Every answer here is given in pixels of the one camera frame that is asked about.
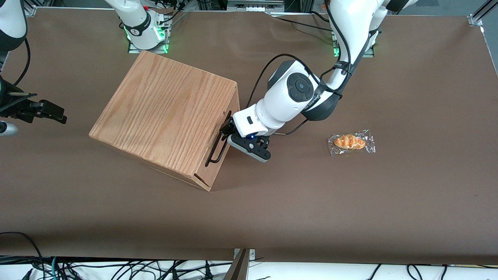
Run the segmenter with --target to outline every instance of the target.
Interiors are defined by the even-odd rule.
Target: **cable clip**
[[[346,62],[346,61],[340,61],[338,60],[335,64],[334,64],[334,68],[335,69],[341,69],[341,74],[343,75],[346,75],[346,73],[352,75],[350,72],[347,71],[347,69],[349,69],[350,67],[350,63],[349,62]]]

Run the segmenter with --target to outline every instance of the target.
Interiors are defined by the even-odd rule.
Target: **circular button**
[[[303,79],[297,79],[296,83],[294,85],[295,85],[296,89],[302,93],[306,93],[309,91],[309,85]]]

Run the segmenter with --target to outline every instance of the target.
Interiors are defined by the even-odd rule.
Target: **metal frame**
[[[230,265],[223,280],[246,280],[249,270],[250,249],[241,249]]]
[[[54,0],[24,0],[24,14],[34,16],[36,8],[39,6],[52,6]]]
[[[477,11],[467,16],[469,24],[474,26],[483,25],[482,19],[498,5],[498,0],[487,0]]]
[[[309,13],[313,9],[315,0],[301,0],[301,12]]]

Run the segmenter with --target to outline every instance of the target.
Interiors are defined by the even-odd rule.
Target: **white surface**
[[[172,261],[160,261],[161,268],[167,270]],[[204,266],[204,261],[187,261],[179,266],[179,269],[189,269]],[[109,265],[122,263],[85,263],[87,265]],[[363,264],[322,264],[322,263],[259,263],[251,262],[248,280],[258,280],[270,276],[269,280],[366,280],[374,271],[376,265]],[[443,267],[438,266],[417,266],[422,274],[423,280],[439,280]],[[0,266],[0,280],[19,280],[31,268],[30,265],[8,265]],[[214,275],[225,273],[229,266],[212,267]],[[119,269],[116,268],[75,268],[84,280],[110,280],[113,274]],[[42,276],[40,271],[33,270],[31,280],[36,280]],[[128,279],[129,273],[121,278]],[[185,275],[181,279],[187,280],[195,276],[202,276],[200,272],[193,272]],[[139,273],[134,280],[153,280],[150,273]],[[402,265],[382,265],[373,280],[411,280],[406,272],[406,266]],[[461,268],[448,267],[444,280],[498,280],[498,269],[486,268]]]

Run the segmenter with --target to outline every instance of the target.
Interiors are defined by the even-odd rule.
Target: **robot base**
[[[171,17],[172,17],[171,15],[159,14],[159,19],[161,21],[167,20],[167,22],[157,26],[157,27],[166,28],[165,30],[159,30],[159,29],[157,30],[158,36],[163,37],[164,40],[162,40],[157,46],[147,51],[155,54],[168,53],[169,38],[171,36],[171,26],[173,21],[171,20]],[[142,49],[135,47],[135,45],[133,45],[130,39],[128,38],[128,53],[141,53],[141,52]]]

